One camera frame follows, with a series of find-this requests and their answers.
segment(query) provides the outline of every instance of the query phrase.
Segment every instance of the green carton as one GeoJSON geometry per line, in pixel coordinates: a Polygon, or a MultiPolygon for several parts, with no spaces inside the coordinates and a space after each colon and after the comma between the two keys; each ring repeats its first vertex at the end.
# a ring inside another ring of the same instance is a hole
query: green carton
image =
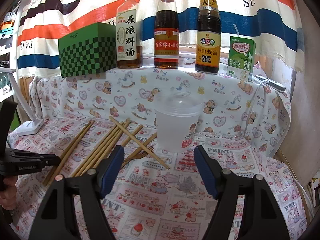
{"type": "Polygon", "coordinates": [[[94,23],[58,40],[62,77],[98,74],[116,67],[116,26],[94,23]]]}
{"type": "Polygon", "coordinates": [[[251,81],[255,52],[254,40],[231,36],[227,75],[251,81]]]}

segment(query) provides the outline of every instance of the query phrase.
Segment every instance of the striped curtain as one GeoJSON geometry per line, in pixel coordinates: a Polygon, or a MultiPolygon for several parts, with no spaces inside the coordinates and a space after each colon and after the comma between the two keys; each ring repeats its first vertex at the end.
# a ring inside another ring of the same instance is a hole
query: striped curtain
{"type": "MultiPolygon", "coordinates": [[[[58,39],[95,22],[115,24],[124,0],[23,0],[17,32],[20,75],[60,74],[58,39]]],[[[200,0],[176,0],[180,45],[196,44],[200,0]]],[[[144,56],[153,56],[153,27],[158,0],[137,0],[143,20],[144,56]]],[[[296,70],[304,68],[301,21],[295,0],[217,0],[222,21],[221,45],[228,51],[230,36],[255,40],[256,54],[277,57],[296,70]]]]}

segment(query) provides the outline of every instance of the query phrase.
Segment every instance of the blue gripper pad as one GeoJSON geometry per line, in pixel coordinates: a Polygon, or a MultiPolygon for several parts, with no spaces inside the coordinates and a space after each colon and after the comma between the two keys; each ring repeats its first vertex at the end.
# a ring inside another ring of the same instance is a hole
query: blue gripper pad
{"type": "Polygon", "coordinates": [[[193,155],[205,188],[214,199],[218,199],[222,193],[222,168],[219,163],[211,159],[202,146],[197,146],[193,155]]]}
{"type": "Polygon", "coordinates": [[[97,167],[97,184],[100,188],[100,198],[103,199],[112,190],[113,184],[124,160],[124,149],[117,145],[107,159],[103,159],[97,167]]]}

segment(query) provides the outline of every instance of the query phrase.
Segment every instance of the printed tablecloth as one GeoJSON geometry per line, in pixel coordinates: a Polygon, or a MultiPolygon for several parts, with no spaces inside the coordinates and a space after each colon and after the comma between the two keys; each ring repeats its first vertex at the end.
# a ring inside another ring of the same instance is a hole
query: printed tablecloth
{"type": "Polygon", "coordinates": [[[67,111],[104,119],[109,115],[122,120],[130,117],[135,122],[154,125],[156,93],[189,93],[204,102],[198,131],[244,137],[265,156],[274,156],[290,125],[287,94],[226,76],[227,66],[223,63],[220,73],[212,75],[196,72],[194,59],[189,61],[183,58],[179,64],[190,64],[191,68],[176,70],[115,68],[97,75],[35,78],[29,103],[38,117],[48,120],[62,117],[67,111]]]}
{"type": "MultiPolygon", "coordinates": [[[[62,118],[46,121],[36,135],[18,137],[14,131],[10,134],[12,147],[61,155],[73,137],[87,124],[88,119],[66,112],[62,118]]],[[[133,131],[136,126],[130,125],[129,130],[133,131]]],[[[69,177],[111,127],[111,121],[95,118],[94,125],[73,151],[61,173],[69,177]]],[[[155,131],[154,126],[145,125],[136,137],[144,142],[155,131]]],[[[193,143],[183,153],[159,149],[156,139],[151,144],[155,146],[154,152],[169,165],[170,170],[166,170],[153,158],[131,161],[119,172],[112,192],[101,200],[108,223],[117,239],[202,239],[217,201],[208,195],[195,164],[193,150],[197,145],[204,146],[211,158],[236,174],[245,177],[262,174],[281,208],[290,239],[297,239],[305,230],[307,220],[302,199],[288,167],[265,157],[244,138],[235,140],[234,135],[226,133],[213,135],[198,131],[193,143]]],[[[137,147],[138,145],[131,141],[125,147],[126,156],[137,147]]],[[[32,222],[47,190],[41,182],[48,171],[47,167],[36,174],[19,176],[13,228],[25,239],[28,238],[32,222]]],[[[240,195],[230,240],[237,238],[243,204],[244,197],[240,195]]],[[[87,240],[89,236],[79,196],[75,197],[75,210],[82,239],[87,240]]]]}

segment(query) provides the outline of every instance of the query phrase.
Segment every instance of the plastic cup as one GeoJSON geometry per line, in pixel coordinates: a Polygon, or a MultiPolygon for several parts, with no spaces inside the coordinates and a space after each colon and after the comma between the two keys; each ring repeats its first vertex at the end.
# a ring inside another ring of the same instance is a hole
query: plastic cup
{"type": "Polygon", "coordinates": [[[192,143],[203,103],[189,94],[154,96],[157,142],[169,152],[182,152],[192,143]]]}

